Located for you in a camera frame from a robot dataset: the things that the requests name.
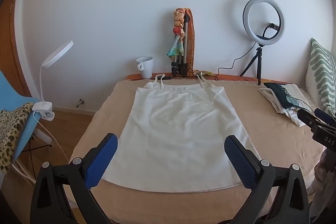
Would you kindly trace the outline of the white camisole top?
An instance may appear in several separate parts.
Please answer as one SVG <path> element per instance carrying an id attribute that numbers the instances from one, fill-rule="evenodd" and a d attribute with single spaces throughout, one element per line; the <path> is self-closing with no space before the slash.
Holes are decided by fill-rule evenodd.
<path id="1" fill-rule="evenodd" d="M 247 131 L 222 86 L 161 78 L 135 92 L 118 148 L 103 174 L 112 184 L 145 192 L 195 193 L 241 183 L 224 151 L 234 135 L 251 151 Z"/>

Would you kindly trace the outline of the dark teal printed shirt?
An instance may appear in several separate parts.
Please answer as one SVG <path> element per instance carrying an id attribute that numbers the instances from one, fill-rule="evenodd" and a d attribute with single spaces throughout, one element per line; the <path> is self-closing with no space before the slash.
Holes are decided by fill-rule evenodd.
<path id="1" fill-rule="evenodd" d="M 264 83 L 264 86 L 272 91 L 284 109 L 301 107 L 300 103 L 305 102 L 302 92 L 295 84 Z"/>

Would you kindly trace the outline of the white folded garment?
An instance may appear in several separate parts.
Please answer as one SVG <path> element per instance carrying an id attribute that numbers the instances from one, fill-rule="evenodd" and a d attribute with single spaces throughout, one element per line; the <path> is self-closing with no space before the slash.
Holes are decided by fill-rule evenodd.
<path id="1" fill-rule="evenodd" d="M 300 121 L 297 117 L 298 110 L 299 109 L 305 109 L 310 113 L 313 113 L 314 110 L 315 110 L 315 107 L 313 106 L 313 104 L 311 104 L 304 95 L 303 95 L 304 96 L 303 100 L 305 102 L 300 103 L 301 107 L 295 107 L 293 109 L 284 109 L 280 106 L 280 103 L 275 98 L 272 91 L 264 86 L 264 83 L 258 89 L 258 91 L 271 103 L 271 105 L 273 106 L 273 108 L 276 110 L 276 112 L 278 114 L 283 114 L 283 115 L 287 116 L 298 127 L 302 127 L 304 125 L 304 123 L 302 121 Z"/>

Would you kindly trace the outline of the green patterned pillow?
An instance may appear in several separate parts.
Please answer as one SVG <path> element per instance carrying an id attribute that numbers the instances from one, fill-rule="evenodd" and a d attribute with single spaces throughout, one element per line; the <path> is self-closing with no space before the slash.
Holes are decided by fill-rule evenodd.
<path id="1" fill-rule="evenodd" d="M 314 104 L 335 117 L 335 58 L 314 38 L 311 39 L 305 82 Z"/>

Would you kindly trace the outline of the leopard print cloth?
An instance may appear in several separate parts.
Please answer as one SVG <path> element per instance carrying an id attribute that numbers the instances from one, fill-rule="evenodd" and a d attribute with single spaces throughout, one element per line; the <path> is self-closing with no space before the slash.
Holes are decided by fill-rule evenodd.
<path id="1" fill-rule="evenodd" d="M 33 103 L 26 102 L 15 110 L 1 110 L 1 172 L 7 175 L 14 160 L 14 152 L 32 111 Z"/>

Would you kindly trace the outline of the white clip desk lamp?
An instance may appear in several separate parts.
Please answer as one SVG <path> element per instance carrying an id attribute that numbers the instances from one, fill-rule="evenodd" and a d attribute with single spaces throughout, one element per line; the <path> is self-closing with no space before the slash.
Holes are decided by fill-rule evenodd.
<path id="1" fill-rule="evenodd" d="M 39 102 L 34 103 L 33 112 L 34 114 L 39 114 L 41 119 L 46 121 L 50 122 L 55 118 L 55 113 L 53 111 L 54 106 L 49 97 L 49 89 L 51 88 L 51 85 L 58 80 L 54 78 L 54 69 L 52 69 L 52 66 L 60 61 L 73 46 L 73 40 L 65 42 L 50 53 L 41 63 L 39 69 L 40 100 Z"/>

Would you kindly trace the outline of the metal door stopper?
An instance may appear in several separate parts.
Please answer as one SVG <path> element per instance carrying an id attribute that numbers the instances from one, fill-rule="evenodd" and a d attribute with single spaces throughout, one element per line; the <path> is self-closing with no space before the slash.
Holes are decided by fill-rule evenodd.
<path id="1" fill-rule="evenodd" d="M 81 105 L 85 104 L 85 101 L 83 99 L 79 99 L 78 104 L 76 105 L 76 108 L 79 108 Z"/>

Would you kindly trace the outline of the beige blanket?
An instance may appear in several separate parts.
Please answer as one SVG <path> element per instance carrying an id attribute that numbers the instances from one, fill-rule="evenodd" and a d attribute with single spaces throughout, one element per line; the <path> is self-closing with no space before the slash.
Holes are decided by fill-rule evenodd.
<path id="1" fill-rule="evenodd" d="M 235 135 L 259 159 L 297 164 L 305 184 L 323 146 L 307 126 L 278 114 L 255 83 L 120 81 L 74 148 L 83 157 L 106 134 L 118 149 L 92 193 L 119 223 L 218 223 L 248 197 L 227 155 Z"/>

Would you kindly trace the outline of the blue chair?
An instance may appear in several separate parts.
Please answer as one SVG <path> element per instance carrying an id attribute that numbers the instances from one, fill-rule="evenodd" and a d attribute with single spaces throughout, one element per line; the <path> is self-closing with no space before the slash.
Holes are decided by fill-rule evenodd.
<path id="1" fill-rule="evenodd" d="M 15 167 L 39 120 L 54 116 L 51 102 L 20 95 L 1 73 L 1 174 Z"/>

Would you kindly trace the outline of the silver folded tripod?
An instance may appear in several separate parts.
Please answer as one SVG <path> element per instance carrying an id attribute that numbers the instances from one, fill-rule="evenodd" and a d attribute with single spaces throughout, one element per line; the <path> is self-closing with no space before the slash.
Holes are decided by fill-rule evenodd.
<path id="1" fill-rule="evenodd" d="M 174 43 L 168 51 L 171 58 L 171 74 L 187 77 L 187 42 L 190 16 L 185 9 L 176 9 L 174 12 Z"/>

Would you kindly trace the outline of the orange patterned scarf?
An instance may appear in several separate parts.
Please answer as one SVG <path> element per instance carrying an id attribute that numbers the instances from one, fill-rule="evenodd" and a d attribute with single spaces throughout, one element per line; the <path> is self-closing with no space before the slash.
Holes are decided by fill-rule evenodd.
<path id="1" fill-rule="evenodd" d="M 193 77 L 195 31 L 192 12 L 189 8 L 177 8 L 174 12 L 174 42 L 167 56 L 171 59 L 173 77 Z"/>

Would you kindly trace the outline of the wooden door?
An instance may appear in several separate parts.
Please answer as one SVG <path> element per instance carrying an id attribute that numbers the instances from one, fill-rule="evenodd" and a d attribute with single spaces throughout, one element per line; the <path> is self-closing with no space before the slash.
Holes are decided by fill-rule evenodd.
<path id="1" fill-rule="evenodd" d="M 1 4 L 1 72 L 10 85 L 22 96 L 31 96 L 19 61 L 15 39 L 15 0 L 3 0 Z"/>

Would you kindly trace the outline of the orange floral bedsheet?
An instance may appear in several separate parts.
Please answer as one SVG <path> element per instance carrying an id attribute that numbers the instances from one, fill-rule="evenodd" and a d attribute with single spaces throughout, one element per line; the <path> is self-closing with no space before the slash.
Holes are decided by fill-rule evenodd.
<path id="1" fill-rule="evenodd" d="M 156 75 L 161 75 L 161 74 L 165 74 L 165 76 L 168 76 L 168 77 L 172 77 L 172 74 L 171 73 L 162 73 L 162 72 L 159 72 L 159 73 L 153 73 L 152 75 L 152 78 L 151 79 L 154 79 Z M 142 76 L 140 73 L 138 74 L 133 74 L 133 75 L 128 75 L 125 77 L 126 80 L 131 80 L 131 81 L 136 81 L 136 80 L 142 80 Z M 208 80 L 216 80 L 215 76 L 209 76 L 209 75 L 205 75 L 205 79 L 208 79 Z M 248 82 L 257 82 L 257 78 L 254 78 L 254 77 L 245 77 L 245 76 L 233 76 L 233 75 L 219 75 L 217 77 L 217 80 L 219 81 L 248 81 Z M 281 83 L 281 84 L 291 84 L 291 83 L 286 83 L 286 82 L 282 82 L 280 80 L 269 80 L 269 79 L 261 79 L 261 82 L 262 83 Z"/>

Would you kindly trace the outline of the white mug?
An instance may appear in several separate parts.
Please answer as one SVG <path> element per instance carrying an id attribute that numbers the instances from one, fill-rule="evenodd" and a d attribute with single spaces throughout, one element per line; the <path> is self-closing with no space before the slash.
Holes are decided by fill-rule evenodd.
<path id="1" fill-rule="evenodd" d="M 153 74 L 154 60 L 150 56 L 139 57 L 137 60 L 137 69 L 140 71 L 143 79 L 151 79 Z"/>

